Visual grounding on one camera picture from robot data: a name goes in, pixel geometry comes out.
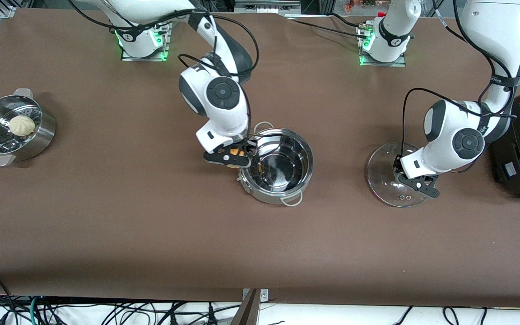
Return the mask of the yellow corn cob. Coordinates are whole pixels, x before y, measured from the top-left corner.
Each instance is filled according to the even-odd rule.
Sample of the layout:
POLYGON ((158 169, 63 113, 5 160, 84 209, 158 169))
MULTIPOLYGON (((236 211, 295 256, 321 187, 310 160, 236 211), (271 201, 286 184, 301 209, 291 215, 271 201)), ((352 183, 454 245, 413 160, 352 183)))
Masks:
POLYGON ((229 160, 227 161, 227 167, 229 168, 246 168, 250 164, 250 159, 247 157, 239 156, 240 149, 231 148, 229 150, 229 160))

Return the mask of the glass lid with knob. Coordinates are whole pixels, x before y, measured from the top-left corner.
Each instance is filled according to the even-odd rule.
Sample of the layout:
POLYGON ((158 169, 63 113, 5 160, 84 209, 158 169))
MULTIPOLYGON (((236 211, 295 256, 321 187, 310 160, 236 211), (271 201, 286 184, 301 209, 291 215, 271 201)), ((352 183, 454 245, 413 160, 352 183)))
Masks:
POLYGON ((367 162, 367 181, 373 194, 384 204, 408 208, 423 203, 429 197, 400 183, 394 175, 393 164, 401 154, 400 142, 380 146, 367 162))

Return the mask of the steel steamer pot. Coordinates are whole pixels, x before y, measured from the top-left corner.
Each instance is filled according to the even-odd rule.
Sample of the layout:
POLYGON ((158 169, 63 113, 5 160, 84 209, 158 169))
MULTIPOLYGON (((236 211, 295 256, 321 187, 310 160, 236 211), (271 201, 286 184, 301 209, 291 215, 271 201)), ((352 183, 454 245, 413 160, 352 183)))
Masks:
POLYGON ((55 131, 55 117, 37 103, 28 88, 18 88, 12 95, 0 98, 0 168, 43 152, 51 144, 55 131), (18 115, 35 121, 36 129, 31 135, 20 137, 9 131, 9 121, 18 115))

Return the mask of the grey metal box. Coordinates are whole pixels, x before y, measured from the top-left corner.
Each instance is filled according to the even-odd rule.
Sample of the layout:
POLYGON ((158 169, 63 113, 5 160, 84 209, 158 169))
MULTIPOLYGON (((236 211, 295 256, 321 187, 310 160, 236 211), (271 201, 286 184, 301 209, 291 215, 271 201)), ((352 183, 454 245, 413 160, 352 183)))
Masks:
POLYGON ((301 14, 300 0, 235 0, 235 13, 301 14))

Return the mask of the dark brown beam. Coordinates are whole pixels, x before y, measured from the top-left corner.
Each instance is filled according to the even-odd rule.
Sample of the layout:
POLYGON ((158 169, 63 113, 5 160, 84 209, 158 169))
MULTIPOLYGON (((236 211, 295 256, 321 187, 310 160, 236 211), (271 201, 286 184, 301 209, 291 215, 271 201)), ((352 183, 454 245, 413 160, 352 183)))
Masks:
POLYGON ((248 290, 230 325, 257 325, 261 298, 260 289, 248 290))

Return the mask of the orange red small object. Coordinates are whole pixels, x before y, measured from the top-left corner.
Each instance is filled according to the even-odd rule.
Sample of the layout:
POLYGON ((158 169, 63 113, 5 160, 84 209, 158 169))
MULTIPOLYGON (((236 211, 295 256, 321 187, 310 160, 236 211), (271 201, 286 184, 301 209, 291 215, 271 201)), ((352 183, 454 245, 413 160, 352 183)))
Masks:
POLYGON ((376 4, 377 0, 346 0, 343 9, 345 13, 349 14, 355 10, 373 8, 376 4))

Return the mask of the white steamed bun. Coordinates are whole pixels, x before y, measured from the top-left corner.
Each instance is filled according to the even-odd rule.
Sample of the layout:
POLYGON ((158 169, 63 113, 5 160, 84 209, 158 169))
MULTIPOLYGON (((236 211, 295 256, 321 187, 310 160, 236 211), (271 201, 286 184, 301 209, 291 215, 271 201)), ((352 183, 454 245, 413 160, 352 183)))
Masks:
POLYGON ((24 115, 15 116, 9 121, 9 131, 15 136, 29 136, 35 131, 36 127, 35 121, 24 115))

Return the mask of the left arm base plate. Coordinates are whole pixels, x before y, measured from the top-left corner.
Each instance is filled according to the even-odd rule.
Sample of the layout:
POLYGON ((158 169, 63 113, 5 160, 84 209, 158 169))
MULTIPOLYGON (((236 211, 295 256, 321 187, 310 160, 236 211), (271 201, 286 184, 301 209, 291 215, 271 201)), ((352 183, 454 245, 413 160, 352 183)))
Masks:
POLYGON ((404 52, 410 40, 409 35, 394 37, 388 34, 388 39, 377 35, 375 25, 365 24, 357 28, 359 64, 383 67, 404 67, 406 62, 404 52))

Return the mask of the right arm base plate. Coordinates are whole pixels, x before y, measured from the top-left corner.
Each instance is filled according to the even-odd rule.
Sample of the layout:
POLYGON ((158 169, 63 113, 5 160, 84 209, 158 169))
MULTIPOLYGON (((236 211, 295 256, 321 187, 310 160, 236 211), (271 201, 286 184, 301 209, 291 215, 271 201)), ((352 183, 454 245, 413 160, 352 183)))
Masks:
POLYGON ((121 49, 121 61, 165 62, 171 43, 173 23, 156 24, 153 28, 138 33, 116 32, 121 49))

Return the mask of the small metal table bracket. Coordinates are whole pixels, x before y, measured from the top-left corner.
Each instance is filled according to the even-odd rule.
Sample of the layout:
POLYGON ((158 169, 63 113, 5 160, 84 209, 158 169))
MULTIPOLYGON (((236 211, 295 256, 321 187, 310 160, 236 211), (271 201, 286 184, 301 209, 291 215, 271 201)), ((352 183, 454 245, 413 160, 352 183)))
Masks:
MULTIPOLYGON (((250 290, 251 290, 250 288, 243 289, 242 301, 245 300, 245 298, 250 290)), ((264 303, 264 302, 268 302, 268 300, 269 300, 269 290, 267 288, 260 289, 260 302, 264 303)))

